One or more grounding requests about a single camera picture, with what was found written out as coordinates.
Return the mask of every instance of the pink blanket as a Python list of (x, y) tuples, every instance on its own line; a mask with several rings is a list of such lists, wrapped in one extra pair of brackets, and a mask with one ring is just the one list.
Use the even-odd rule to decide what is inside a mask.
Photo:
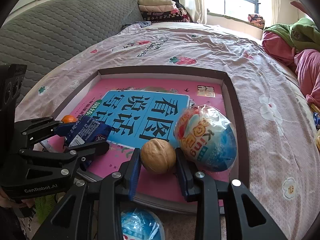
[(270, 56), (288, 66), (292, 71), (295, 71), (295, 49), (291, 48), (279, 35), (272, 32), (264, 32), (262, 36), (262, 47)]
[(320, 107), (320, 52), (305, 49), (294, 57), (299, 87), (308, 103)]

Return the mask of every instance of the green sweater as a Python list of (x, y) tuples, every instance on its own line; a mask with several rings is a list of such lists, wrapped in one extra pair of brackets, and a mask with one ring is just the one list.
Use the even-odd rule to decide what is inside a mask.
[(315, 23), (308, 18), (301, 18), (295, 24), (275, 24), (265, 29), (282, 37), (298, 52), (304, 49), (316, 49), (320, 52), (320, 32)]

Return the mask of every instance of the bed sheet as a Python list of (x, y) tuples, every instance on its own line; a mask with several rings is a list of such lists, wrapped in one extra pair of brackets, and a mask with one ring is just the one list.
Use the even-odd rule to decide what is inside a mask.
[[(47, 74), (18, 105), (16, 121), (51, 115), (101, 68), (178, 64), (226, 71), (247, 126), (250, 190), (288, 239), (301, 239), (320, 210), (320, 157), (311, 112), (293, 73), (267, 55), (258, 40), (239, 36), (210, 25), (131, 25)], [(167, 227), (190, 231), (188, 223), (171, 221)]]

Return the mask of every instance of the green plush fabric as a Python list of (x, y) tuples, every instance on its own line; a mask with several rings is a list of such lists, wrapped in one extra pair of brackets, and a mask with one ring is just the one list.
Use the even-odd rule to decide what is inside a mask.
[(282, 37), (298, 52), (304, 49), (316, 49), (320, 52), (320, 32), (315, 23), (308, 18), (301, 18), (295, 24), (275, 24), (265, 29)]
[(40, 224), (44, 222), (56, 204), (55, 195), (36, 198), (36, 215)]

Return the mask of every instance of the quilted fabric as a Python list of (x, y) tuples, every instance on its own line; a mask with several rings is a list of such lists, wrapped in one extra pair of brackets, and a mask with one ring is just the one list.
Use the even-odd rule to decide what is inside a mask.
[(0, 29), (0, 64), (27, 64), (19, 103), (51, 70), (88, 47), (143, 21), (137, 0), (51, 0)]

